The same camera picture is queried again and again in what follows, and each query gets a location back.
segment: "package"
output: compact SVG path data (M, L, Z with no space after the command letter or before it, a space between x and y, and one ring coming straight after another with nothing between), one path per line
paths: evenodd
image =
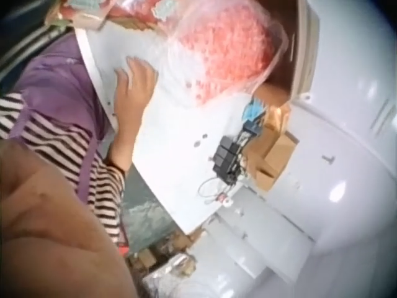
M278 86L264 82L256 88L254 97L267 106L281 107L290 100L291 95Z
M288 46L281 24L254 0L119 1L110 17L137 17L168 37L164 87L182 106L252 94Z
M243 149L246 170L258 188L269 191L287 166L298 140L286 132L290 106L269 107L262 133Z
M188 7L188 0L118 0L109 12L109 17L131 18L172 32Z
M59 0L48 12L46 25L97 30L116 0Z

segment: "plastic bag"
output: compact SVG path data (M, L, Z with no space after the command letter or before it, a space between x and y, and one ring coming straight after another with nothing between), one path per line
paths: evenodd
M129 18L146 22L170 33L182 18L189 0L118 0L110 10L109 17Z
M287 49L281 24L252 0L189 3L168 32L169 86L179 82L185 91L176 99L191 106L191 98L202 105L235 92L252 94Z
M59 0L48 12L47 25L97 30L116 0Z

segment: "purple cloth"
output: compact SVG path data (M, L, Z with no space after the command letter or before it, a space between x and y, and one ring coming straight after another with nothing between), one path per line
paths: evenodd
M47 116L55 125L78 125L91 133L77 190L80 200L87 202L91 165L110 124L84 66L74 33L60 38L35 57L13 92L22 94L26 106L10 138L20 138L31 111Z

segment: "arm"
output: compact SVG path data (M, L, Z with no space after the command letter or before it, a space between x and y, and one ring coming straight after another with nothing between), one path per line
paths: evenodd
M139 297L115 245L58 169L12 141L0 141L0 165L1 297Z
M145 61L127 58L127 63L132 73L131 84L125 71L116 71L115 114L118 132L106 158L108 165L115 166L124 173L132 165L136 136L158 77L157 72Z

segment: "white wall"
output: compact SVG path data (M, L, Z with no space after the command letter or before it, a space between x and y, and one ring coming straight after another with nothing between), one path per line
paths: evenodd
M394 298L397 223L376 238L326 256L311 256L295 287L276 275L251 298Z

